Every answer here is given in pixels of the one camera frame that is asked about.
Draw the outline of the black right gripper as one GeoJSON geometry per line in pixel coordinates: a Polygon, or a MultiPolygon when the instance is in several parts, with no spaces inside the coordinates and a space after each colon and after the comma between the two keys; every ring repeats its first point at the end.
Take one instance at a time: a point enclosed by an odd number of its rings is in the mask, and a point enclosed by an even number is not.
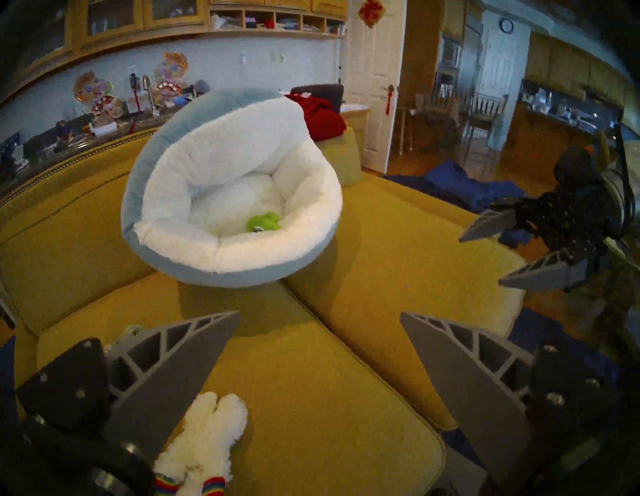
{"type": "Polygon", "coordinates": [[[604,185],[558,186],[537,198],[517,200],[515,209],[485,210],[463,231],[459,242],[524,229],[552,253],[503,276],[498,284],[524,291],[569,291],[588,279],[592,258],[607,254],[605,240],[618,227],[615,210],[604,185]]]}

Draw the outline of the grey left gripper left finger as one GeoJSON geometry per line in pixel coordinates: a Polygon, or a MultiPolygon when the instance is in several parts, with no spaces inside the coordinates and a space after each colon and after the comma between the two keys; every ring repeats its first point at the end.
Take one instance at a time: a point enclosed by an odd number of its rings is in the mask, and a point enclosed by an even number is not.
{"type": "Polygon", "coordinates": [[[200,393],[238,311],[146,329],[113,345],[70,347],[22,386],[21,428],[41,451],[77,460],[151,460],[200,393]]]}

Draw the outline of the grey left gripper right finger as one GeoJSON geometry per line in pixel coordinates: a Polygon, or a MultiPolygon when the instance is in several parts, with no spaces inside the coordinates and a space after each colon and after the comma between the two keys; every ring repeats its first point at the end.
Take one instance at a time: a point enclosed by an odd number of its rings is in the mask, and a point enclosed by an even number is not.
{"type": "Polygon", "coordinates": [[[504,338],[415,312],[400,321],[491,480],[562,480],[600,451],[620,391],[584,343],[556,329],[504,338]]]}

